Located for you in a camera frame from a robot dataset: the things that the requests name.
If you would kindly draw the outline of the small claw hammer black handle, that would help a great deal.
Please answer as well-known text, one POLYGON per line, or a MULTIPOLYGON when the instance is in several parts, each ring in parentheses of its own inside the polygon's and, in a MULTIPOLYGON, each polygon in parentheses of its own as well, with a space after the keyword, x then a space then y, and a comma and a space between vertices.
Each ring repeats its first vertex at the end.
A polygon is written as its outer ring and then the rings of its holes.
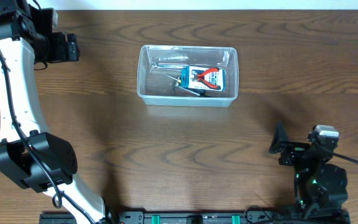
POLYGON ((207 95, 205 94, 205 91, 203 91, 203 90, 192 90, 192 89, 189 89, 189 88, 184 88, 184 87, 181 87, 178 83, 172 85, 172 92, 173 92, 174 95, 176 94, 176 89, 180 89, 182 91, 185 91, 187 93, 191 93, 191 94, 193 94, 195 96, 198 96, 198 97, 207 97, 207 95))

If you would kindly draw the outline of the silver wrench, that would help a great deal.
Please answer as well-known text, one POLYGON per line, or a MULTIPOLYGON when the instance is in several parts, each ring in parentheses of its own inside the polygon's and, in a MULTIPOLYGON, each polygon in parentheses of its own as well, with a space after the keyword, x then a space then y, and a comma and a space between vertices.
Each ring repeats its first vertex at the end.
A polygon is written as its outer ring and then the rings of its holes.
POLYGON ((158 63, 154 62, 150 64, 152 68, 164 68, 164 69, 183 69, 188 66, 185 63, 158 63))

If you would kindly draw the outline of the red handled pliers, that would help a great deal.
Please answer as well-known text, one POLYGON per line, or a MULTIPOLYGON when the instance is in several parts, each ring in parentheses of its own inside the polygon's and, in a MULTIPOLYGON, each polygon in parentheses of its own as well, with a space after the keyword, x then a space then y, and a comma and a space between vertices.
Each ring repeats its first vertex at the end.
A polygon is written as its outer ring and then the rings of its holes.
POLYGON ((209 68, 202 73, 197 73, 193 75, 193 80, 202 83, 212 90, 221 89, 219 68, 209 68))

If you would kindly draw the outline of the blue white screwdriver box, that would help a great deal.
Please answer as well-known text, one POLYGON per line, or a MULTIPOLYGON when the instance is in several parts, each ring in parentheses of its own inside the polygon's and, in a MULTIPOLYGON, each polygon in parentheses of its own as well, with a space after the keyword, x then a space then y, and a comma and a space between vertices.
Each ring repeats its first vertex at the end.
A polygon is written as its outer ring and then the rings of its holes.
POLYGON ((193 75, 196 75, 197 73, 202 73, 203 71, 205 71, 207 69, 209 69, 209 68, 196 67, 196 66, 190 66, 190 65, 188 65, 187 67, 183 68, 181 70, 181 77, 180 77, 181 78, 181 84, 180 84, 180 86, 185 87, 185 88, 189 88, 189 89, 196 89, 196 90, 224 91, 225 88, 226 88, 226 81, 225 81, 226 71, 223 68, 219 68, 220 69, 220 85, 221 85, 220 90, 209 89, 208 87, 206 87, 202 83, 193 80, 193 75))

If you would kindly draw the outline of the clear plastic container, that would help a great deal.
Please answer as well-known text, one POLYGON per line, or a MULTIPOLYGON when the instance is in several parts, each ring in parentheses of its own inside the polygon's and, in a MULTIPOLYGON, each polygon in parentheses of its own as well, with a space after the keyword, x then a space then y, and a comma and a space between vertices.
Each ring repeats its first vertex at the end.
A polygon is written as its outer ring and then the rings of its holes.
POLYGON ((238 97, 239 63, 233 47, 201 47, 145 45, 140 50, 137 71, 137 94, 147 105, 228 107, 238 97), (181 77, 179 69, 152 68, 151 63, 185 63, 190 66, 223 68, 226 71, 224 91, 204 90, 207 97, 198 97, 180 89, 172 92, 181 77))

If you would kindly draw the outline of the screwdriver yellow collar black handle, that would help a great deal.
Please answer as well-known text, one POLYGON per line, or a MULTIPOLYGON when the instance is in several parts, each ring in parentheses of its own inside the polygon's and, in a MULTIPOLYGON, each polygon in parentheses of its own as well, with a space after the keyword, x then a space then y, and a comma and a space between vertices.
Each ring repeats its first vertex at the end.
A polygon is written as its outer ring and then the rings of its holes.
POLYGON ((173 77, 173 76, 168 75, 168 74, 166 74, 166 76, 168 78, 171 78, 171 79, 175 80, 179 85, 181 84, 181 78, 180 77, 173 77))

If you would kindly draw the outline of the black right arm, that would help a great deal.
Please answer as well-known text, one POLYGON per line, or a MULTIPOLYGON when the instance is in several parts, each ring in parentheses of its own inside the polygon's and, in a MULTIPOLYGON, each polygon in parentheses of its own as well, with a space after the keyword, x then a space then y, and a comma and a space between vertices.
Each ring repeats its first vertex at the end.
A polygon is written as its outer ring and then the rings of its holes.
POLYGON ((329 161, 337 148, 339 132, 333 126, 316 125, 308 142, 290 141, 283 123, 277 123, 269 153, 280 154, 281 166, 295 170, 295 212, 303 219, 341 213, 347 200, 347 172, 329 161))

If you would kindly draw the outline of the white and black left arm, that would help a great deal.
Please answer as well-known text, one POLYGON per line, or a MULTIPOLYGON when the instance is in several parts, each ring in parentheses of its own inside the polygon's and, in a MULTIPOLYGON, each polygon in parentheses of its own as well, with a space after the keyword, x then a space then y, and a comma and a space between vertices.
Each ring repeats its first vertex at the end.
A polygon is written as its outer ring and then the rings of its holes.
POLYGON ((80 57, 76 35, 54 31, 57 23, 52 8, 0 0, 0 172, 51 197, 75 223, 111 223, 103 198, 78 175, 72 145, 50 133, 40 108, 35 65, 80 57))

